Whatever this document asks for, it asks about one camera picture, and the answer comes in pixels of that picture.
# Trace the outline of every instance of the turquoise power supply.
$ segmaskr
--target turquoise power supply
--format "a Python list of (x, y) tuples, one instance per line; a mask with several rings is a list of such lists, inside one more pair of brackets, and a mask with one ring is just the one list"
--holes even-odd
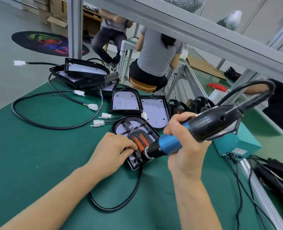
[(242, 122), (239, 125), (237, 135), (229, 133), (214, 139), (213, 143), (220, 156), (233, 153), (235, 156), (239, 155), (244, 158), (248, 158), (262, 147)]

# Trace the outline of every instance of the bubble wrap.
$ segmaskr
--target bubble wrap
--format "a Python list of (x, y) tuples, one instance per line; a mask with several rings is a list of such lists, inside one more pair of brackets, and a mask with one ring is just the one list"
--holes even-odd
[(188, 12), (195, 12), (199, 9), (205, 0), (163, 0)]

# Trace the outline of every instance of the stool seat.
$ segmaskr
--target stool seat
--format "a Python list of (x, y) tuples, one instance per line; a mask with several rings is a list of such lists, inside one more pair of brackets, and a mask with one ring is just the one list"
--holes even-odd
[(156, 86), (154, 85), (147, 85), (145, 83), (136, 81), (134, 78), (130, 78), (130, 83), (133, 88), (139, 89), (141, 91), (147, 92), (147, 93), (152, 93), (153, 91), (156, 90)]

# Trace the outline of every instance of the gray t-shirt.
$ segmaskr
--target gray t-shirt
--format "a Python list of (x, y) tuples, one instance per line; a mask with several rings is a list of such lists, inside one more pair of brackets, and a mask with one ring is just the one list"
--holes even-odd
[(118, 23), (115, 23), (114, 21), (112, 20), (107, 20), (107, 19), (104, 19), (102, 24), (101, 24), (101, 28), (102, 27), (105, 27), (105, 28), (109, 28), (109, 29), (114, 29), (114, 30), (117, 30), (117, 31), (121, 31), (121, 32), (126, 32), (126, 23), (128, 21), (128, 19), (124, 18), (125, 21), (123, 24), (119, 25)]
[(176, 40), (174, 46), (166, 48), (161, 33), (144, 27), (141, 34), (144, 36), (144, 43), (137, 59), (139, 68), (153, 76), (164, 76), (174, 55), (182, 53), (185, 43)]

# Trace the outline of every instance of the round floor mat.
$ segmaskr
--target round floor mat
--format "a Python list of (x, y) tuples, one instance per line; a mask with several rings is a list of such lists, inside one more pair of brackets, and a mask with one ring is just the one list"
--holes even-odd
[[(21, 31), (11, 36), (11, 39), (26, 49), (49, 55), (69, 56), (68, 38), (47, 32)], [(89, 49), (83, 45), (82, 55), (89, 53)]]

